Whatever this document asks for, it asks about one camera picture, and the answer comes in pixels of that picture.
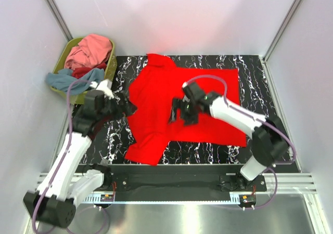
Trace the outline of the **bright red t shirt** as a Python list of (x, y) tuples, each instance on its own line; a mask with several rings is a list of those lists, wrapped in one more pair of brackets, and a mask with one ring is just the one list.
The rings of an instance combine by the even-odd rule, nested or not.
[(191, 124), (189, 113), (193, 108), (182, 101), (184, 82), (199, 75), (214, 75), (227, 86), (207, 77), (196, 82), (205, 93), (227, 93), (230, 101), (239, 104), (238, 70), (180, 68), (171, 58), (158, 54), (148, 54), (147, 60), (129, 87), (130, 102), (137, 110), (127, 118), (136, 141), (125, 154), (127, 160), (157, 165), (171, 141), (246, 146), (245, 133), (208, 114), (197, 114), (197, 123)]

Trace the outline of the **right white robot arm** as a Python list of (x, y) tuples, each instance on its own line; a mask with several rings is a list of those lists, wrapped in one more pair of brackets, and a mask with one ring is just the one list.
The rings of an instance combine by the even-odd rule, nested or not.
[(183, 98), (173, 98), (169, 122), (180, 117), (185, 125), (194, 125), (200, 113), (228, 123), (252, 140), (252, 157), (229, 180), (230, 191), (249, 190), (260, 174), (278, 164), (281, 156), (296, 150), (279, 117), (251, 112), (216, 92), (200, 91), (198, 95), (186, 93)]

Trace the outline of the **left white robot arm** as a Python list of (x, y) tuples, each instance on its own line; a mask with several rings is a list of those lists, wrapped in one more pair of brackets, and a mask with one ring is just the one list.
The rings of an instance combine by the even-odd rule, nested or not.
[(32, 222), (67, 228), (74, 219), (76, 208), (94, 190), (107, 190), (112, 185), (111, 168), (92, 164), (74, 184), (73, 175), (84, 153), (91, 146), (105, 122), (131, 116), (137, 107), (123, 93), (90, 90), (83, 105), (69, 122), (69, 132), (49, 173), (37, 189), (28, 191), (23, 204)]

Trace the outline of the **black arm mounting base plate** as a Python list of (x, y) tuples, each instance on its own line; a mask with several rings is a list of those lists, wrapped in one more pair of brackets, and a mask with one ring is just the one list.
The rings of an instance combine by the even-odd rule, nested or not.
[(133, 190), (139, 187), (204, 187), (228, 189), (229, 191), (265, 192), (267, 190), (262, 175), (247, 182), (241, 177), (241, 165), (109, 165), (112, 180), (118, 190)]

